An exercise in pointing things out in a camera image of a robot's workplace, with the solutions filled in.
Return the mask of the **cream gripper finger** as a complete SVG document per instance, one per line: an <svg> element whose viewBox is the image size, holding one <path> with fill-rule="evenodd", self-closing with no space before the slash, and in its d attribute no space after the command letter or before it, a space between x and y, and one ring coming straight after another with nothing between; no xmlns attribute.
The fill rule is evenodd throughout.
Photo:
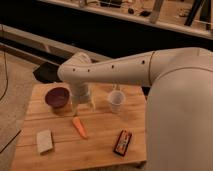
<svg viewBox="0 0 213 171"><path fill-rule="evenodd" d="M95 102L94 101L89 101L88 106L92 111L96 110Z"/></svg>
<svg viewBox="0 0 213 171"><path fill-rule="evenodd" d="M78 115L78 103L72 103L72 113L73 116L77 116Z"/></svg>

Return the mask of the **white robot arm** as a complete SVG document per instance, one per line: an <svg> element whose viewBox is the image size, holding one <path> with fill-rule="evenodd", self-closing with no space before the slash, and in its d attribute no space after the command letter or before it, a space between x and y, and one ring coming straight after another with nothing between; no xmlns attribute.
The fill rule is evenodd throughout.
<svg viewBox="0 0 213 171"><path fill-rule="evenodd" d="M213 51L165 49L97 63L78 52L57 74L77 102L90 97L92 82L148 87L147 170L213 171Z"/></svg>

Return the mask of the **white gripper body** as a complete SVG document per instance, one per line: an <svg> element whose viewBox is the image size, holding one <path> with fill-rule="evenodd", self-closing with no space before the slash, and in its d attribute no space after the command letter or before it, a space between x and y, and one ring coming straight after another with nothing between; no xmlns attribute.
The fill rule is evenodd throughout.
<svg viewBox="0 0 213 171"><path fill-rule="evenodd" d="M73 102L83 104L91 100L91 90L87 83L70 84L69 88Z"/></svg>

